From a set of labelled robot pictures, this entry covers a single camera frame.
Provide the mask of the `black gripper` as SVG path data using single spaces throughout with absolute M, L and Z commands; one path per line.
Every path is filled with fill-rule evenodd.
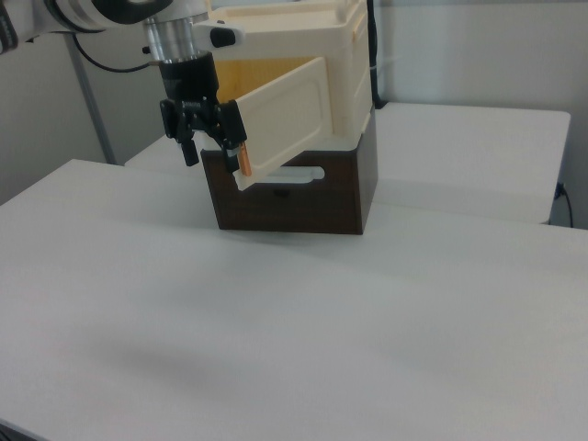
M 186 61 L 160 62 L 167 99 L 160 102 L 164 131 L 176 139 L 186 166 L 197 164 L 197 147 L 191 131 L 203 131 L 221 148 L 228 173 L 240 168 L 239 153 L 247 140 L 235 100 L 220 103 L 219 82 L 209 51 Z

